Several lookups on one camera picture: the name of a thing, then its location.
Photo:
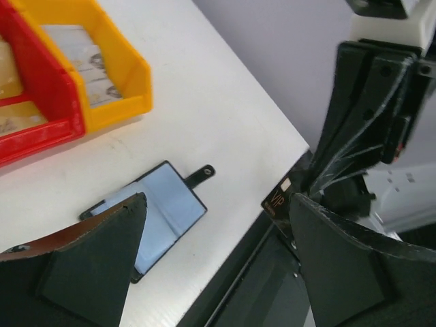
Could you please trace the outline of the black VIP card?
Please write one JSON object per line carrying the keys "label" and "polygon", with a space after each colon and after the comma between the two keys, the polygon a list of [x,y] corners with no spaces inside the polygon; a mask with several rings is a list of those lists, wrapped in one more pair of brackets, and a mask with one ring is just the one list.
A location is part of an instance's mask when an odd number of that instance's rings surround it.
{"label": "black VIP card", "polygon": [[262,201],[262,208],[278,227],[285,244],[295,256],[298,255],[294,233],[290,222],[291,197],[298,191],[298,183],[288,172]]}

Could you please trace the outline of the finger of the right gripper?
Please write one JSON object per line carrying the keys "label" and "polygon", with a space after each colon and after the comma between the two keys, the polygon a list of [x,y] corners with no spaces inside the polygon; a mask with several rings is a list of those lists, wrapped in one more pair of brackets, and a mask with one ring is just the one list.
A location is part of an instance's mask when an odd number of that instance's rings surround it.
{"label": "finger of the right gripper", "polygon": [[342,156],[349,141],[348,120],[365,86],[371,68],[371,47],[360,42],[342,42],[337,48],[330,104],[322,134],[306,175],[306,190]]}
{"label": "finger of the right gripper", "polygon": [[348,120],[349,141],[327,169],[314,197],[333,183],[362,174],[379,162],[391,163],[405,143],[413,116],[411,80],[417,56],[412,52],[372,52],[365,86]]}

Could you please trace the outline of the black card holder wallet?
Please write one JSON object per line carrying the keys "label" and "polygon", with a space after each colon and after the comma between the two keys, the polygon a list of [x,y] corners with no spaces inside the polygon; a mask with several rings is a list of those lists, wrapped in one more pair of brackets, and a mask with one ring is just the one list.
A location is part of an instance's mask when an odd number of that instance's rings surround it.
{"label": "black card holder wallet", "polygon": [[138,283],[178,239],[206,214],[207,207],[194,189],[214,175],[214,167],[207,164],[189,176],[182,177],[169,161],[163,161],[80,213],[79,220],[96,216],[136,193],[145,194],[146,220],[131,276],[131,282]]}

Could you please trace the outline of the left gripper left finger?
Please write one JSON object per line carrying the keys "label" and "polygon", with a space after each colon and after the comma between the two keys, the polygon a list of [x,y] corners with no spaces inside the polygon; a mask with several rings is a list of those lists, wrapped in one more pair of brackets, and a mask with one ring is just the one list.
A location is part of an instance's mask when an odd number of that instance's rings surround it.
{"label": "left gripper left finger", "polygon": [[147,201],[108,210],[1,253],[2,326],[118,326]]}

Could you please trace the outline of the gold VIP card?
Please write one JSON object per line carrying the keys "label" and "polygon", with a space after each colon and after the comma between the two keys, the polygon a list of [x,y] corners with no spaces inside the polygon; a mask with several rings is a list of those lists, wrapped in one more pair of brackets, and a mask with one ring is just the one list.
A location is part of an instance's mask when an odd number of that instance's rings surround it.
{"label": "gold VIP card", "polygon": [[6,136],[47,122],[33,102],[20,102],[1,107],[0,136]]}

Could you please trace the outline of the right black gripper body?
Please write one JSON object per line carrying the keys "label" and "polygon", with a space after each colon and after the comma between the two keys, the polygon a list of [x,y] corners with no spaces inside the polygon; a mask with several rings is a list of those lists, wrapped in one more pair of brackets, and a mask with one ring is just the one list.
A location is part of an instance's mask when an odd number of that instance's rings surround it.
{"label": "right black gripper body", "polygon": [[337,213],[364,217],[375,194],[363,174],[404,151],[435,90],[432,61],[420,49],[387,42],[343,42],[337,52]]}

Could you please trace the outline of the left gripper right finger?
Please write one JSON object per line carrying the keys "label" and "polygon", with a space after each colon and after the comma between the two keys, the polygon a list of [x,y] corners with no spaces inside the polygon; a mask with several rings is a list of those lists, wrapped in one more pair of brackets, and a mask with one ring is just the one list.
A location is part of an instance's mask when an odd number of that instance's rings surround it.
{"label": "left gripper right finger", "polygon": [[317,326],[434,326],[435,251],[296,193],[290,223]]}

